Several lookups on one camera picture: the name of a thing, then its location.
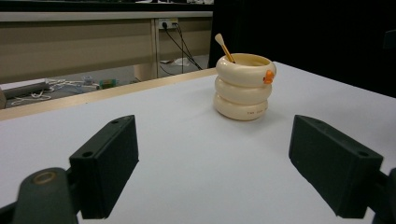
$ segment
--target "power outlet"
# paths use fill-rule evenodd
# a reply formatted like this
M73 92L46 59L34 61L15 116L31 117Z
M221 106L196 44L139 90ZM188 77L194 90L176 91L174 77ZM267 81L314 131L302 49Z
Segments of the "power outlet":
M177 18L167 18L167 19L158 19L158 27L160 30L165 29L164 25L166 24L166 29L176 29L175 23L178 23Z

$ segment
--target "white table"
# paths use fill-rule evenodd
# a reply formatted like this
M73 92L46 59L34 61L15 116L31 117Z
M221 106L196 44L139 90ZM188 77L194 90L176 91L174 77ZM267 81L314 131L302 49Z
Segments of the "white table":
M212 105L216 75L0 121L0 206L35 171L69 156L106 123L135 115L139 160L110 217L80 223L371 223L342 219L289 159L294 115L320 119L396 167L396 99L276 63L269 108L253 121Z

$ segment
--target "dark background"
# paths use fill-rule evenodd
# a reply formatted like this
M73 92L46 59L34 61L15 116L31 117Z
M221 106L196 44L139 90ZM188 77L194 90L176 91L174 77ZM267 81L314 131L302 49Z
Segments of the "dark background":
M215 0L212 40L221 33L231 53L396 97L396 48L383 48L385 32L396 30L395 2ZM223 55L212 41L209 67Z

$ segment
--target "stacked ring cup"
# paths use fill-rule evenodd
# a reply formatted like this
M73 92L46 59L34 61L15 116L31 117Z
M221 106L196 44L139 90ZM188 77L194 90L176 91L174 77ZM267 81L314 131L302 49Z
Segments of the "stacked ring cup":
M214 107L230 119L257 119L268 108L276 67L273 62L259 55L232 55L235 63L223 56L216 64L218 76L215 81Z

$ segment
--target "orange clip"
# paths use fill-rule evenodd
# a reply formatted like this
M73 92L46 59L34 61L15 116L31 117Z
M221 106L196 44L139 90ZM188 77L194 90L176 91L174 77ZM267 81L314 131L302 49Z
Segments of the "orange clip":
M271 70L267 70L267 73L262 80L264 81L264 84L271 84L274 80L274 73Z

